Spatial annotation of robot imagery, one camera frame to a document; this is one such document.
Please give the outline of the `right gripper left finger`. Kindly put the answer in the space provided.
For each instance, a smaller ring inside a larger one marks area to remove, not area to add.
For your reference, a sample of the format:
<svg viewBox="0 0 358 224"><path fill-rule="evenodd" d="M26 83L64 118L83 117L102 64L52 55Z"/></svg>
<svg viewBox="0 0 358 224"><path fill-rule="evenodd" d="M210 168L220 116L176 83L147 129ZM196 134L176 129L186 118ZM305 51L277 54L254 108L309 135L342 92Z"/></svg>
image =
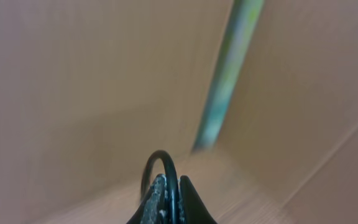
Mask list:
<svg viewBox="0 0 358 224"><path fill-rule="evenodd" d="M166 177L159 174L127 224L167 224L167 200Z"/></svg>

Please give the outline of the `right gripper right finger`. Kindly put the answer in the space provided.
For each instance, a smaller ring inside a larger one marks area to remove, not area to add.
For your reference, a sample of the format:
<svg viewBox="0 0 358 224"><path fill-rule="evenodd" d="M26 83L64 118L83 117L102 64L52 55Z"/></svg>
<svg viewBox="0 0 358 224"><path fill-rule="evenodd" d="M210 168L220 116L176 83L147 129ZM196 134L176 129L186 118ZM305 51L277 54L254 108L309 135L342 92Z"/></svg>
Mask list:
<svg viewBox="0 0 358 224"><path fill-rule="evenodd" d="M179 186L181 221L186 224L217 224L188 176L180 177Z"/></svg>

